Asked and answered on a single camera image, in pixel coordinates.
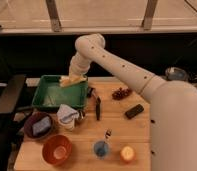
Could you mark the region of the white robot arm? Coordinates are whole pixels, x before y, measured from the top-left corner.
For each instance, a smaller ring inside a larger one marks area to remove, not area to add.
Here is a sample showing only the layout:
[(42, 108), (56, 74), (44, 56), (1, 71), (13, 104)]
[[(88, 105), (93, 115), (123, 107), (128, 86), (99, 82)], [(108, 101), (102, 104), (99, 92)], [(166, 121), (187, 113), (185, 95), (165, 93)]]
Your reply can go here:
[(197, 88), (167, 81), (104, 46), (100, 34), (77, 38), (70, 70), (81, 75), (95, 62), (150, 104), (151, 171), (197, 171)]

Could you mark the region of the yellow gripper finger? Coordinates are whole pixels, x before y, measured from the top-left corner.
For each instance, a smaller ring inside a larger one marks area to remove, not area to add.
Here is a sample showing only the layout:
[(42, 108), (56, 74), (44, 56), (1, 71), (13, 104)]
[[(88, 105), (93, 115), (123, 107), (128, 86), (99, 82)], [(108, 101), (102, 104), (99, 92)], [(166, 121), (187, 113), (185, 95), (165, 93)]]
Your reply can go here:
[(83, 81), (86, 81), (86, 80), (87, 80), (87, 78), (84, 77), (84, 76), (72, 77), (70, 79), (70, 81), (71, 81), (72, 84), (77, 84), (77, 83), (80, 83), (80, 82), (83, 82)]

